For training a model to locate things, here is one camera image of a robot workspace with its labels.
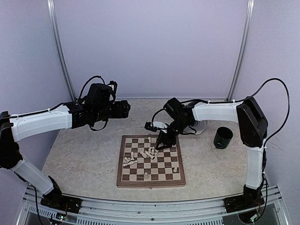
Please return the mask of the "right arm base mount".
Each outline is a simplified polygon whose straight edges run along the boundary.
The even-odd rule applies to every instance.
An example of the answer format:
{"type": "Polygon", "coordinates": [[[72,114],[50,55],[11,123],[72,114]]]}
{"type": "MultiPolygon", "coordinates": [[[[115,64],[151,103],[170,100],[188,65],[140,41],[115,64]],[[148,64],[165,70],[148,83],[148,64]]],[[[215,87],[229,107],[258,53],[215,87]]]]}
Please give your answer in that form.
{"type": "Polygon", "coordinates": [[[263,196],[258,196],[255,200],[253,197],[245,197],[244,195],[237,195],[227,197],[224,199],[225,210],[227,213],[246,210],[252,207],[263,205],[265,203],[263,196]]]}

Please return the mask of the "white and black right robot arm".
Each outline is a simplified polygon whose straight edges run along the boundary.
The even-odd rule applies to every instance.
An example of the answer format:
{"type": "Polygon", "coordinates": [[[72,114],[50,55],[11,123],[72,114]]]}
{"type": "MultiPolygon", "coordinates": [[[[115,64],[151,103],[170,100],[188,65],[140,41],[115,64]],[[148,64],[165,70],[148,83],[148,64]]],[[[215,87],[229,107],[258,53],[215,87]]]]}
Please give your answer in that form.
{"type": "Polygon", "coordinates": [[[240,137],[247,151],[247,178],[240,204],[250,208],[258,200],[263,187],[266,167],[265,144],[268,121],[253,97],[234,102],[208,102],[193,99],[180,102],[176,98],[167,101],[163,110],[173,119],[170,125],[160,123],[156,149],[170,148],[177,136],[196,121],[215,120],[235,122],[239,125],[240,137]]]}

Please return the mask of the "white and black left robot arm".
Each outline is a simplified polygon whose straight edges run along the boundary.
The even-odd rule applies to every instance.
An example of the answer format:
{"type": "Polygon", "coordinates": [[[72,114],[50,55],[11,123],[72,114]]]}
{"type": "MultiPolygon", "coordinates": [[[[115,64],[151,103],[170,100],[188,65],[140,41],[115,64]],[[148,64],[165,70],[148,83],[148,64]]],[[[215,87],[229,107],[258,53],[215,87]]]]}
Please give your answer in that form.
{"type": "Polygon", "coordinates": [[[20,153],[18,142],[31,136],[85,125],[93,131],[95,123],[127,118],[130,104],[116,100],[117,83],[93,83],[88,94],[76,101],[26,114],[0,114],[0,166],[13,171],[35,187],[53,207],[62,208],[66,199],[53,178],[45,176],[20,153]]]}

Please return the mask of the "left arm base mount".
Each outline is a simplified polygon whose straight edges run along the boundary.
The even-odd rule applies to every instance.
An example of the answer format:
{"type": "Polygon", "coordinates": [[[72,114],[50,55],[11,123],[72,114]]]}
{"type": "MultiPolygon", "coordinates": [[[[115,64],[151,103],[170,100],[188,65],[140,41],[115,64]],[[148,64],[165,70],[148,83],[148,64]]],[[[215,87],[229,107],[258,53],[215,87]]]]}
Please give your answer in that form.
{"type": "Polygon", "coordinates": [[[41,205],[52,209],[78,214],[81,208],[82,199],[66,195],[44,195],[41,205]]]}

